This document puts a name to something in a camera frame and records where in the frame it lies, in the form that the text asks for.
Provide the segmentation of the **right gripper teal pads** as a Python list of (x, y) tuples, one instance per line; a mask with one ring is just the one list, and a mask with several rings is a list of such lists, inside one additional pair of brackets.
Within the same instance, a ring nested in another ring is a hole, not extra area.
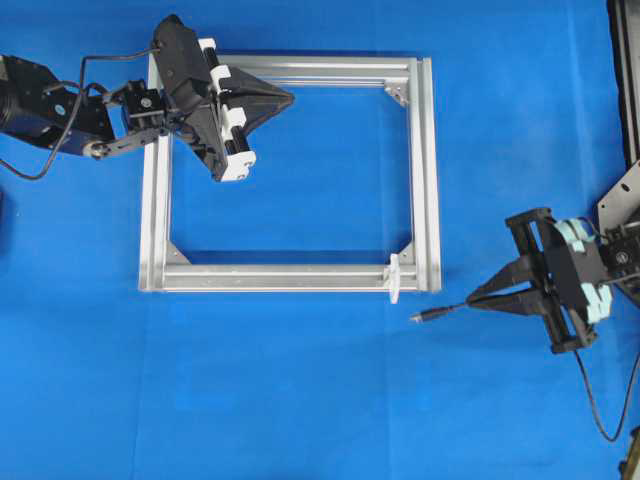
[[(505, 220), (521, 255), (466, 299), (471, 308), (543, 317), (554, 354), (589, 347), (595, 325), (611, 315), (613, 293), (599, 233), (584, 218), (556, 220), (537, 208)], [(524, 282), (539, 292), (491, 295)]]

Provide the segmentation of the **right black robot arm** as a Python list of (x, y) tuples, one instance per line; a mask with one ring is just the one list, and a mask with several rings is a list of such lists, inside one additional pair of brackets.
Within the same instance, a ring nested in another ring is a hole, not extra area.
[(555, 354), (592, 345), (613, 288), (639, 299), (639, 166), (596, 205), (599, 225), (556, 220), (548, 208), (506, 219), (519, 256), (466, 299), (476, 309), (539, 315)]

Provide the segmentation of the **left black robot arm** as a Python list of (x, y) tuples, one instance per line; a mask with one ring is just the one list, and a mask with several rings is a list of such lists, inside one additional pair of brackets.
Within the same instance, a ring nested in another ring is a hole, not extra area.
[(293, 94), (219, 61), (176, 15), (148, 49), (160, 86), (129, 81), (115, 90), (58, 79), (46, 66), (1, 59), (1, 131), (35, 147), (96, 160), (161, 137), (180, 138), (217, 182), (243, 180), (256, 162), (248, 136), (295, 100)]

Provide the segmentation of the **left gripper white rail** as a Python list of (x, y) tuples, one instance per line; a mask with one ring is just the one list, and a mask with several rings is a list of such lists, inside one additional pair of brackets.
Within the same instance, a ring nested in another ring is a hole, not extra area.
[(168, 104), (167, 128), (214, 180), (246, 179), (256, 161), (246, 136), (291, 106), (295, 96), (220, 63), (215, 41), (200, 40), (176, 15), (158, 24), (151, 47)]

